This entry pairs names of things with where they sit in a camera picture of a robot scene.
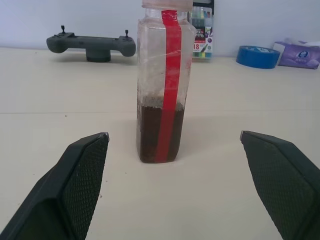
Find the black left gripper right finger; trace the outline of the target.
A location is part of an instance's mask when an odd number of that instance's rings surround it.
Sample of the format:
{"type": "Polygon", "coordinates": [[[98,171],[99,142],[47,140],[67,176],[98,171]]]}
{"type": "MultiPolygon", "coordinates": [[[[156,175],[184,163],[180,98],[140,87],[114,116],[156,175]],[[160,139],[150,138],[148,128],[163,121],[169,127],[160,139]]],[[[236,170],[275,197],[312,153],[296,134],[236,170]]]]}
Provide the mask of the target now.
{"type": "Polygon", "coordinates": [[[243,130],[260,200],[283,240],[320,240],[320,169],[293,143],[243,130]]]}

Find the purple tissue pack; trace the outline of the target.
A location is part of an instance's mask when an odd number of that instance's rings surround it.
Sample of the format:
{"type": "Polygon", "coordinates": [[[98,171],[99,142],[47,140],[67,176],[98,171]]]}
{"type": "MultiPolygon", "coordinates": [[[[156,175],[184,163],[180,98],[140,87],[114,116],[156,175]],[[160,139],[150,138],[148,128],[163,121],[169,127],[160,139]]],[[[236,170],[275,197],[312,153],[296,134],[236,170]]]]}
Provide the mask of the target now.
{"type": "Polygon", "coordinates": [[[314,70],[320,66],[320,43],[309,44],[287,38],[285,41],[276,41],[272,49],[280,52],[277,61],[279,66],[314,70]]]}

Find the clear bottle with red tape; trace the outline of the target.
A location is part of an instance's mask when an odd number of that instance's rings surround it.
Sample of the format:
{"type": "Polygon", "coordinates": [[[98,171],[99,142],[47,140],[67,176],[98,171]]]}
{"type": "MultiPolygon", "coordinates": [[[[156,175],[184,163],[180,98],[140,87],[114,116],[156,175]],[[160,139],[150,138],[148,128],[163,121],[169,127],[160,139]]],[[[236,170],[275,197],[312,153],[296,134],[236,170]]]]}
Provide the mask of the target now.
{"type": "Polygon", "coordinates": [[[136,146],[146,164],[169,163],[179,151],[196,29],[193,0],[142,0],[137,31],[136,146]]]}

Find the marker pen box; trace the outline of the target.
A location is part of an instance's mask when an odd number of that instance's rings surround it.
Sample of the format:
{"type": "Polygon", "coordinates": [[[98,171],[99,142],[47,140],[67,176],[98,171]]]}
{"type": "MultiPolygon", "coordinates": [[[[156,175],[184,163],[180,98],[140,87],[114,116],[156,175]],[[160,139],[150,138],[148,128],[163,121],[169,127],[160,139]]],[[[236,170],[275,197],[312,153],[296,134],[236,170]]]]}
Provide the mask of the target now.
{"type": "Polygon", "coordinates": [[[215,0],[193,0],[189,22],[195,27],[193,59],[208,61],[213,55],[215,0]]]}

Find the grey remote controller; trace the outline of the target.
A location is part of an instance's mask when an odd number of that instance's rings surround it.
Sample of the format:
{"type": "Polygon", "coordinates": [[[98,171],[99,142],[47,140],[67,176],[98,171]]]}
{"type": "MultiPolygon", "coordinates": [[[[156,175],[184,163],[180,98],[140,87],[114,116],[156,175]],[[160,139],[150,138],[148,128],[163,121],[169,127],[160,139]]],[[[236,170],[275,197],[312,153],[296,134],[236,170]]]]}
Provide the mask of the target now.
{"type": "Polygon", "coordinates": [[[124,36],[118,38],[79,36],[73,32],[66,32],[63,25],[61,30],[62,32],[46,39],[47,47],[53,53],[61,54],[68,49],[84,49],[86,60],[93,63],[109,62],[111,51],[118,51],[124,57],[132,57],[136,53],[136,43],[128,36],[128,30],[125,30],[124,36]]]}

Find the blue tape roll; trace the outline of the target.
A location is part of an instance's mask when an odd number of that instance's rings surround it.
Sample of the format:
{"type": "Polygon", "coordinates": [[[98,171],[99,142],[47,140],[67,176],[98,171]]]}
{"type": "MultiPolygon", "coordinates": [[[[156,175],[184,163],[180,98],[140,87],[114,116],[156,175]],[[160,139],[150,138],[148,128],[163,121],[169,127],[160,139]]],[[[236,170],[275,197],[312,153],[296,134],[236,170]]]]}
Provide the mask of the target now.
{"type": "Polygon", "coordinates": [[[252,68],[274,69],[280,54],[270,48],[242,45],[238,49],[236,62],[252,68]]]}

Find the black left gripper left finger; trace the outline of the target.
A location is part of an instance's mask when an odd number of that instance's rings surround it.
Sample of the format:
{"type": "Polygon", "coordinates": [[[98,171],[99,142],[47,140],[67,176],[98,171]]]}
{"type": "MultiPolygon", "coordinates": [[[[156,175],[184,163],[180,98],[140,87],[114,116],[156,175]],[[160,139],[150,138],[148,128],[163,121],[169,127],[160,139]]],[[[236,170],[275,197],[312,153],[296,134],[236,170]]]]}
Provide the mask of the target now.
{"type": "Polygon", "coordinates": [[[0,240],[85,240],[100,197],[107,132],[70,144],[34,185],[0,240]]]}

